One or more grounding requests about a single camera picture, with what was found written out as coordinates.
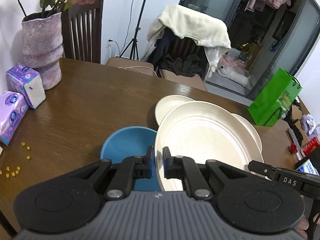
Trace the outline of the person's right hand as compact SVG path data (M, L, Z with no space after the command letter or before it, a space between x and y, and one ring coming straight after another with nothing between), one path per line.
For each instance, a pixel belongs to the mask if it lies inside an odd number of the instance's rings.
M300 220L300 223L297 226L297 232L304 238L308 238L307 229L309 227L309 222L305 216L303 216Z

